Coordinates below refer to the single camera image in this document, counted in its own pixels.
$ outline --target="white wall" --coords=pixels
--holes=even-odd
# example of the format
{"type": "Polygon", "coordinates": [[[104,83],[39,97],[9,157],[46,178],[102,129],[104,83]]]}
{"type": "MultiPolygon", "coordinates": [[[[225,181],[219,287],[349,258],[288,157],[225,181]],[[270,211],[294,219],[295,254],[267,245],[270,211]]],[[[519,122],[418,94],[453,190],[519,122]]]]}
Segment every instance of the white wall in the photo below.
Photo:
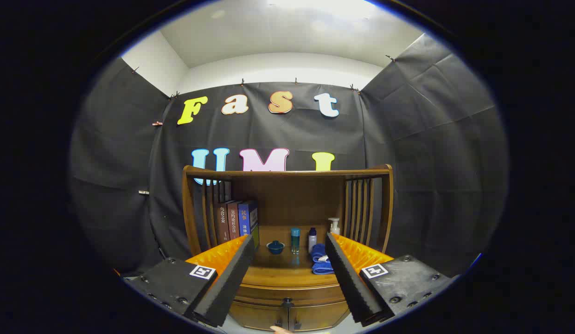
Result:
{"type": "Polygon", "coordinates": [[[294,82],[339,85],[362,89],[382,67],[318,53],[259,53],[190,68],[179,83],[180,93],[220,85],[257,82],[294,82]]]}
{"type": "Polygon", "coordinates": [[[158,30],[135,44],[122,59],[165,95],[175,94],[184,82],[188,67],[158,30]]]}

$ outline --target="blue letter u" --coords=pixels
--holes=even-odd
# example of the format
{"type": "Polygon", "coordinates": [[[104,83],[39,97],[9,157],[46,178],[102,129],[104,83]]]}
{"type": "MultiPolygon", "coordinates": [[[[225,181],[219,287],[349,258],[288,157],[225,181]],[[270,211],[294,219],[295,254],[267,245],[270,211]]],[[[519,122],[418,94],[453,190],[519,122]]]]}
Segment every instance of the blue letter u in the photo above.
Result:
{"type": "MultiPolygon", "coordinates": [[[[216,148],[213,150],[213,154],[217,157],[215,170],[218,172],[225,172],[226,171],[226,155],[230,153],[230,150],[227,148],[216,148]]],[[[199,148],[197,150],[192,151],[192,166],[197,168],[205,168],[205,157],[209,154],[209,150],[205,150],[205,148],[199,148]]],[[[203,179],[195,178],[195,182],[199,185],[203,184],[203,179]]],[[[207,185],[209,186],[211,180],[207,180],[207,185]]]]}

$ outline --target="book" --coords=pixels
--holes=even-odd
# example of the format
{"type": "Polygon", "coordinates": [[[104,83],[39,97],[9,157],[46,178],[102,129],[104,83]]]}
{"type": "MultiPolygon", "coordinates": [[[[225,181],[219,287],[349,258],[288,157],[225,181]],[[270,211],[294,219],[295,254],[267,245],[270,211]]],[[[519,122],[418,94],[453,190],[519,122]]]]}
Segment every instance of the book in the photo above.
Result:
{"type": "Polygon", "coordinates": [[[217,244],[225,243],[230,241],[230,229],[228,228],[228,203],[215,203],[215,215],[216,215],[216,235],[217,244]]]}
{"type": "Polygon", "coordinates": [[[259,236],[258,236],[258,224],[252,228],[252,241],[254,241],[254,250],[258,249],[259,236]]]}
{"type": "Polygon", "coordinates": [[[252,228],[258,222],[258,209],[255,200],[243,201],[238,204],[240,236],[251,234],[252,228]]]}
{"type": "Polygon", "coordinates": [[[228,202],[228,230],[230,231],[230,240],[240,237],[240,222],[238,221],[238,203],[239,201],[228,202]]]}

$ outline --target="cabinet door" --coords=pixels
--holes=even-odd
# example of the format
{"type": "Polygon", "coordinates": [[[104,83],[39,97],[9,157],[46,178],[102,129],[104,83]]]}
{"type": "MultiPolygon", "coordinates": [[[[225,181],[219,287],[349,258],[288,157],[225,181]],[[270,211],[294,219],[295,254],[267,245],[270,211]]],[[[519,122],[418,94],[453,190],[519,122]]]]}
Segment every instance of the cabinet door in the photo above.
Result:
{"type": "Polygon", "coordinates": [[[230,316],[244,327],[268,330],[270,326],[288,327],[288,311],[280,306],[260,306],[233,302],[230,316]]]}
{"type": "Polygon", "coordinates": [[[349,312],[346,302],[289,309],[289,330],[319,330],[336,326],[349,312]]]}

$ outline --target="white ceiling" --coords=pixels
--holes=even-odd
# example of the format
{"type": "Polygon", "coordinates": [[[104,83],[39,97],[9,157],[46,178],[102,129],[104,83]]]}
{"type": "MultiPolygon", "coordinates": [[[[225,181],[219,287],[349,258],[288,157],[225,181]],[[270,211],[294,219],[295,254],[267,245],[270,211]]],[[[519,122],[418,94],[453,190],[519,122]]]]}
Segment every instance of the white ceiling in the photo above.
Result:
{"type": "Polygon", "coordinates": [[[422,31],[364,0],[221,0],[161,29],[189,68],[271,52],[322,53],[386,66],[422,31]]]}

